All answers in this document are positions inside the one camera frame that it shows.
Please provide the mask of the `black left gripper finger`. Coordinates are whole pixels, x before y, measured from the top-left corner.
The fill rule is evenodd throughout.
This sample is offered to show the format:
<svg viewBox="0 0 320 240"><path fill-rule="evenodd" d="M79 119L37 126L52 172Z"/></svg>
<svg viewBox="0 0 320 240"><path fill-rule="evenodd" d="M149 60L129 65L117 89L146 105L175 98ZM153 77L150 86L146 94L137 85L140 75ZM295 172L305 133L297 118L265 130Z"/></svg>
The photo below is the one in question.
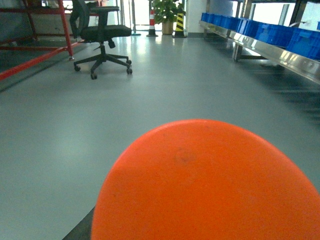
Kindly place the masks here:
<svg viewBox="0 0 320 240"><path fill-rule="evenodd" d="M93 207L62 240L90 240L94 210Z"/></svg>

